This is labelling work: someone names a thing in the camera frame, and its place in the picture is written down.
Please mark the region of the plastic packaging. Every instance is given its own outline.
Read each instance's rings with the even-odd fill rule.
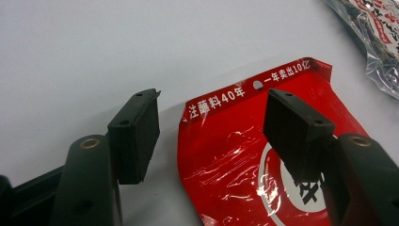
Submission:
[[[366,74],[399,99],[399,1],[325,0],[367,56]]]
[[[301,58],[186,103],[178,168],[205,226],[329,225],[321,182],[294,183],[263,121],[268,90],[276,88],[334,121],[336,136],[366,135],[331,90],[330,74],[330,65]]]

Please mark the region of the red plastic bag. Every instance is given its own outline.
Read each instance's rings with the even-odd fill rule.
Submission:
[[[295,185],[263,121],[268,90],[282,89],[334,121],[335,136],[367,136],[330,75],[330,65],[301,58],[186,103],[178,167],[204,225],[329,225],[320,183]]]

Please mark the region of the black plastic part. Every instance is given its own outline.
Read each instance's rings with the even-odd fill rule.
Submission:
[[[142,182],[159,137],[160,92],[147,89],[135,94],[108,124],[112,152],[119,157],[120,185]]]
[[[7,177],[0,175],[0,219],[9,219],[14,209],[14,193]]]
[[[382,147],[371,138],[347,134],[335,142],[333,153],[344,187],[329,186],[336,191],[335,203],[346,203],[328,208],[330,217],[337,217],[334,225],[399,225],[399,169]]]
[[[50,225],[121,225],[120,213],[107,137],[76,140],[64,166]]]
[[[10,225],[48,225],[62,167],[13,188],[14,205]]]
[[[292,93],[271,89],[263,133],[296,182],[320,179],[320,158],[335,124]]]

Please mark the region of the clear plastic bag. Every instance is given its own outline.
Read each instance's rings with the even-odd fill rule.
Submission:
[[[325,0],[367,57],[366,74],[399,99],[399,1]]]

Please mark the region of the white table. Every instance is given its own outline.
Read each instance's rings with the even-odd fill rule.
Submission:
[[[201,225],[177,171],[184,103],[301,57],[333,65],[337,95],[399,163],[399,102],[321,0],[1,0],[0,174],[17,186],[63,165],[72,142],[157,88],[161,136],[145,182],[120,188],[124,222]]]

